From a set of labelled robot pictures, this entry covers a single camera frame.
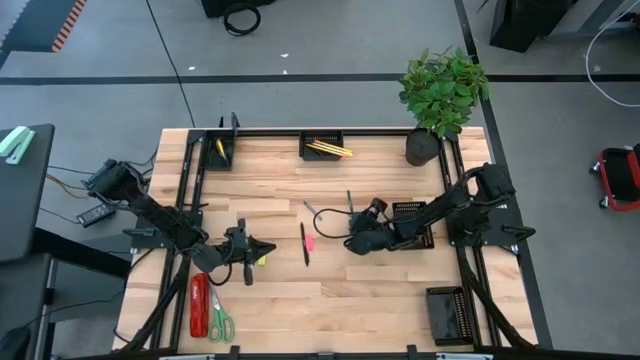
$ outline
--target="pen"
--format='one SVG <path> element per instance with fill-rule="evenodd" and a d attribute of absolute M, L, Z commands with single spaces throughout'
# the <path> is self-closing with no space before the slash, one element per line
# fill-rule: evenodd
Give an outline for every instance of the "pen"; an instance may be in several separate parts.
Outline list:
<path fill-rule="evenodd" d="M 302 254 L 304 255 L 304 263 L 309 266 L 309 251 L 307 251 L 306 239 L 304 236 L 304 224 L 300 222 L 300 235 L 302 236 Z"/>

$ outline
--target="concrete floor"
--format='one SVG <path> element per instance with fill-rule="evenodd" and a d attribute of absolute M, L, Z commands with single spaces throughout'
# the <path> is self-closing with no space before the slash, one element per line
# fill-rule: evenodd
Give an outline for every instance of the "concrete floor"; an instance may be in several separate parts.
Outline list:
<path fill-rule="evenodd" d="M 0 4 L 0 32 L 21 2 Z M 540 40 L 526 54 L 497 49 L 488 45 L 493 10 L 476 13 L 478 3 L 465 0 L 487 73 L 584 73 L 589 39 Z M 181 75 L 399 73 L 424 47 L 464 49 L 452 1 L 278 0 L 261 9 L 261 27 L 243 38 L 207 19 L 197 0 L 151 4 Z M 592 62 L 599 74 L 640 73 L 638 56 L 637 36 L 605 37 Z M 0 78 L 172 75 L 144 0 L 92 0 L 60 53 L 13 53 L 0 70 Z M 604 84 L 614 97 L 640 103 L 637 86 Z M 394 82 L 185 86 L 195 122 L 203 127 L 231 111 L 243 126 L 409 125 L 398 90 Z M 529 243 L 554 347 L 640 354 L 634 305 L 640 295 L 640 213 L 600 210 L 603 190 L 587 173 L 603 148 L 640 141 L 638 110 L 617 107 L 588 83 L 492 83 L 491 90 L 523 220 L 538 231 Z M 0 86 L 0 109 L 1 128 L 56 125 L 51 164 L 82 170 L 97 169 L 108 157 L 145 161 L 162 128 L 190 126 L 175 84 Z M 485 124 L 480 109 L 471 124 Z M 76 184 L 81 179 L 55 174 Z M 49 210 L 73 217 L 94 203 L 45 185 L 42 206 Z M 116 235 L 133 223 L 124 213 L 87 230 L 48 214 L 38 219 L 40 227 L 77 241 Z M 71 273 L 66 276 L 86 278 Z M 85 279 L 90 284 L 77 299 L 108 298 L 122 287 L 104 285 L 109 281 Z M 74 299 L 69 290 L 65 301 Z M 57 353 L 110 349 L 117 304 L 97 311 L 100 318 L 59 324 Z M 91 336 L 83 335 L 78 345 L 74 339 L 81 333 Z"/>

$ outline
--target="black floor stripe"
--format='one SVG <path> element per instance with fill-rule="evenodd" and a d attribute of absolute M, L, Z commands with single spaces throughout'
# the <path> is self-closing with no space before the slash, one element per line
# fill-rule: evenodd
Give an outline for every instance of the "black floor stripe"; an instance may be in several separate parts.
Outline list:
<path fill-rule="evenodd" d="M 404 74 L 299 74 L 299 75 L 211 75 L 183 76 L 183 84 L 395 82 Z M 584 83 L 586 75 L 487 75 L 492 83 Z M 592 75 L 595 82 L 640 82 L 640 74 Z M 154 85 L 177 84 L 175 76 L 115 77 L 2 77 L 0 86 L 10 85 Z"/>
<path fill-rule="evenodd" d="M 474 61 L 480 63 L 464 4 L 462 3 L 462 0 L 455 0 L 455 5 L 458 13 L 458 20 L 460 21 L 460 28 L 462 29 L 462 35 L 464 37 L 464 43 L 467 47 L 467 53 L 469 55 L 475 55 Z M 494 160 L 497 164 L 507 167 L 507 158 L 504 154 L 500 134 L 498 133 L 498 125 L 491 106 L 491 100 L 482 102 L 482 112 L 486 122 L 489 142 L 493 150 Z M 513 201 L 508 204 L 508 207 L 512 211 L 516 212 L 517 218 L 520 219 L 519 221 L 521 222 L 522 217 L 520 214 L 520 208 L 518 207 L 515 197 Z M 527 294 L 527 300 L 529 301 L 529 308 L 531 309 L 531 316 L 533 318 L 534 328 L 538 337 L 538 343 L 544 348 L 552 349 L 553 344 L 551 341 L 551 334 L 549 333 L 547 318 L 542 306 L 542 298 L 540 297 L 540 289 L 538 287 L 538 281 L 533 268 L 531 253 L 529 252 L 529 246 L 526 241 L 519 245 L 519 250 L 520 255 L 518 256 L 518 263 L 520 264 L 520 269 L 522 271 L 525 291 Z"/>

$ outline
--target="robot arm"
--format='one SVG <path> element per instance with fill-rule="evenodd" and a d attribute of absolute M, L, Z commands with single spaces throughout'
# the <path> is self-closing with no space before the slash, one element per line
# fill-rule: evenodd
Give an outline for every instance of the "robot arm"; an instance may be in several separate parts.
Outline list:
<path fill-rule="evenodd" d="M 251 266 L 262 256 L 275 249 L 275 245 L 245 234 L 245 220 L 237 227 L 228 228 L 227 241 L 220 245 L 207 245 L 209 239 L 200 226 L 185 213 L 172 206 L 161 206 L 143 189 L 142 174 L 126 162 L 107 160 L 104 166 L 82 184 L 89 195 L 106 205 L 131 211 L 152 223 L 179 252 L 188 252 L 194 264 L 210 273 L 220 265 L 244 263 L 245 284 L 253 283 Z"/>
<path fill-rule="evenodd" d="M 467 184 L 475 178 L 478 193 L 469 195 Z M 358 255 L 387 249 L 395 251 L 410 246 L 416 232 L 430 226 L 452 213 L 459 213 L 467 220 L 469 229 L 482 230 L 478 224 L 485 224 L 486 214 L 496 206 L 509 200 L 515 194 L 511 181 L 498 165 L 484 164 L 470 169 L 447 192 L 435 198 L 423 209 L 412 214 L 390 219 L 385 223 L 377 221 L 378 214 L 384 213 L 387 204 L 374 198 L 369 208 L 352 216 L 349 230 L 352 237 L 344 246 Z"/>

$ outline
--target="wooden table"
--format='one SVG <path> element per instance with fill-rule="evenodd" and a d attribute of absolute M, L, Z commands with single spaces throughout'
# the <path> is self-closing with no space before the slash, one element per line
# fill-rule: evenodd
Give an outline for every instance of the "wooden table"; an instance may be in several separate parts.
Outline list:
<path fill-rule="evenodd" d="M 162 133 L 150 195 L 163 205 L 176 201 L 187 132 Z M 209 242 L 221 242 L 225 229 L 245 218 L 248 234 L 277 245 L 266 265 L 254 268 L 253 286 L 244 285 L 242 266 L 236 265 L 231 281 L 218 289 L 222 305 L 235 320 L 233 344 L 240 345 L 241 352 L 405 352 L 407 344 L 417 345 L 421 352 L 454 350 L 435 346 L 425 300 L 425 288 L 461 284 L 443 221 L 432 227 L 434 249 L 358 256 L 341 240 L 318 237 L 312 214 L 303 205 L 307 200 L 316 209 L 347 210 L 347 190 L 356 210 L 367 207 L 373 197 L 391 204 L 431 201 L 442 194 L 438 160 L 410 166 L 404 159 L 404 141 L 404 136 L 345 137 L 353 158 L 303 162 L 297 137 L 239 137 L 233 171 L 206 173 L 201 203 L 209 204 L 203 208 Z M 466 169 L 490 161 L 482 128 L 465 128 L 460 147 Z M 446 151 L 455 177 L 449 145 Z M 199 151 L 194 154 L 195 163 Z M 193 192 L 194 168 L 186 199 Z M 301 221 L 315 239 L 309 267 L 302 257 Z M 327 214 L 319 226 L 327 234 L 345 234 L 347 219 Z M 520 334 L 535 342 L 516 257 L 495 247 L 485 247 L 484 256 L 495 302 Z M 468 257 L 473 266 L 473 257 Z M 164 260 L 165 250 L 158 249 L 131 273 L 118 324 L 123 337 L 131 338 L 155 306 Z M 197 272 L 192 266 L 190 276 Z M 213 276 L 220 280 L 225 274 L 226 268 L 220 268 Z M 179 352 L 227 353 L 228 344 L 190 337 L 188 303 Z M 477 299 L 476 307 L 483 342 L 489 344 L 486 317 Z M 167 310 L 161 347 L 168 345 L 173 311 Z M 123 345 L 115 339 L 114 348 Z"/>

